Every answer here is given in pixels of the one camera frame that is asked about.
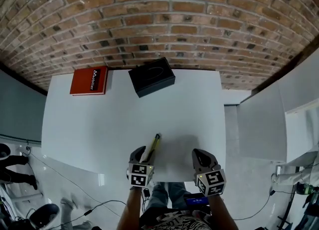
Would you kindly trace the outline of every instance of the gray wall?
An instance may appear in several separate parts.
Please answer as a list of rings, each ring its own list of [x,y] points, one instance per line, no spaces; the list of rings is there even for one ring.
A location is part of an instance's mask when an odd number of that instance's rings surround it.
[[[46,96],[0,70],[0,133],[41,140],[45,100]]]

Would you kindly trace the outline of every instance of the person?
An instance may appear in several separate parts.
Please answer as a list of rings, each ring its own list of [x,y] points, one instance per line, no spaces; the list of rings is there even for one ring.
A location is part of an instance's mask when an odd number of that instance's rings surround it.
[[[295,185],[298,182],[319,186],[319,152],[307,152],[287,164],[288,166],[302,166],[303,170],[290,174],[272,174],[272,182],[278,185]]]
[[[4,160],[0,160],[0,180],[6,182],[14,182],[14,183],[28,183],[30,184],[35,190],[38,189],[36,184],[36,178],[34,175],[27,175],[16,173],[6,169],[7,166],[11,165],[25,165],[29,162],[29,158],[25,156],[9,156]]]
[[[130,189],[127,204],[117,230],[238,230],[234,220],[219,195],[209,196],[211,215],[202,211],[191,211],[183,199],[186,191],[183,182],[157,182],[146,211],[140,217],[142,188]],[[172,209],[167,208],[168,198]]]
[[[61,230],[90,230],[92,223],[85,221],[84,223],[73,226],[71,222],[71,213],[74,208],[78,208],[74,201],[62,198],[61,201]]]

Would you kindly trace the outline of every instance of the pants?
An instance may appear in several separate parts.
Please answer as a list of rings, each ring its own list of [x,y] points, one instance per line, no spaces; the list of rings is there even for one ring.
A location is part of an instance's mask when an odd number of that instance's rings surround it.
[[[67,203],[61,203],[61,224],[65,224],[71,221],[71,213],[73,211],[72,206]],[[67,223],[61,226],[61,230],[88,230],[91,225],[84,222],[77,226],[72,226],[72,223]]]
[[[184,200],[185,194],[191,194],[186,191],[184,182],[168,182],[168,194],[165,189],[165,182],[157,182],[153,188],[152,196],[146,211],[149,208],[165,208],[168,204],[168,196],[172,203],[173,209],[186,210],[187,205]]]
[[[300,183],[309,183],[312,167],[306,168],[303,171],[291,173],[291,174],[279,174],[275,178],[275,182],[278,185],[295,185]]]
[[[25,165],[28,162],[28,158],[25,156],[9,156],[5,160],[0,160],[0,180],[14,183],[32,183],[30,175],[16,173],[6,169],[7,166],[21,164]]]

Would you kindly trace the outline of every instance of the white floor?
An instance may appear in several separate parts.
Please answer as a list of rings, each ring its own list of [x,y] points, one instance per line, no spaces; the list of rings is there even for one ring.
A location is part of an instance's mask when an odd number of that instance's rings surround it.
[[[225,171],[227,185],[222,198],[231,216],[235,219],[242,219],[254,215],[267,201],[272,185],[270,176],[275,172],[275,164],[268,161],[241,157],[238,146],[236,107],[225,107],[225,118],[227,140]],[[39,190],[44,196],[42,199],[30,201],[30,203],[17,203],[17,208],[24,216],[26,216],[30,208],[37,209],[46,203],[59,205],[62,197],[69,199],[71,196],[77,197],[80,208],[74,210],[72,214],[73,219],[81,216],[93,206],[98,205],[99,202],[108,200],[126,202],[127,200],[129,192],[128,183],[127,185],[118,186],[117,183],[112,182],[111,179],[108,179],[108,176],[103,174],[87,172],[47,158],[41,154],[40,148],[32,148],[30,164],[39,181]],[[21,173],[32,173],[28,165],[15,166],[15,168],[16,171]],[[28,184],[11,184],[10,186],[17,195],[38,192],[33,191],[32,187]],[[192,193],[198,193],[197,188],[192,183],[187,183],[186,187]],[[281,189],[274,187],[274,189],[290,192],[291,187]],[[275,193],[270,197],[265,208],[256,216],[251,219],[236,221],[239,229],[254,230],[258,227],[267,227],[269,230],[277,229],[277,216],[283,216],[289,197],[289,194]],[[98,207],[90,215],[77,220],[74,224],[77,225],[85,220],[90,220],[103,230],[114,230],[123,208],[124,205],[121,203],[110,202],[105,207]],[[60,225],[59,222],[60,218],[56,220],[53,226]]]

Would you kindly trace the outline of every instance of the white table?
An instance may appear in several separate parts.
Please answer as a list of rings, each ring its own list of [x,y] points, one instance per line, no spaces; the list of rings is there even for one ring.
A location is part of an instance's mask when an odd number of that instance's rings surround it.
[[[174,85],[139,98],[128,70],[110,71],[105,95],[72,96],[73,74],[52,77],[42,153],[107,181],[126,178],[129,156],[156,133],[154,181],[192,181],[194,148],[225,166],[225,116],[218,72],[173,70]]]

